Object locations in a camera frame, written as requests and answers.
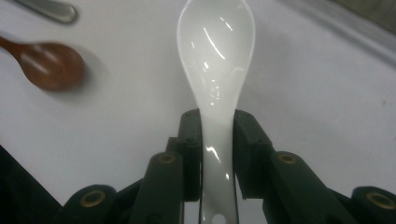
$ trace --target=spoon bowl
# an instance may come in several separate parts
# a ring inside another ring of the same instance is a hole
[[[238,223],[233,176],[233,114],[255,41],[244,0],[190,0],[177,47],[200,108],[204,154],[200,223]]]
[[[83,79],[84,61],[59,43],[17,44],[0,36],[0,46],[20,64],[30,82],[46,91],[67,91]]]

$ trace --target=wooden spoon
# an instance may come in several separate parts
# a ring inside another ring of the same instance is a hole
[[[58,43],[17,44],[0,36],[0,47],[20,64],[26,77],[46,91],[67,91],[81,82],[84,61],[73,49]]]

